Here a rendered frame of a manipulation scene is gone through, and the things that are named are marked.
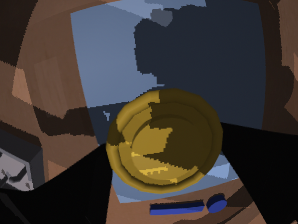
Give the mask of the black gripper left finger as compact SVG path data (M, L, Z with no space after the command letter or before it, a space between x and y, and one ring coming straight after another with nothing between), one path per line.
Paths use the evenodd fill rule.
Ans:
M105 224L113 171L106 144L36 189L0 188L5 224Z

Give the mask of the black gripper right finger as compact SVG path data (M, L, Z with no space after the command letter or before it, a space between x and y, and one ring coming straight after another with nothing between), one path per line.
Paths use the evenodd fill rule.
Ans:
M290 224L298 206L298 135L222 125L222 153L266 224Z

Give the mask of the yellow round plate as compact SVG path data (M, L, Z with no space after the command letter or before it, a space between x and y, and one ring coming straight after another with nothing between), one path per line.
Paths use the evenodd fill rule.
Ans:
M198 183L222 151L220 116L204 97L180 88L145 92L108 131L110 168L140 192L180 192Z

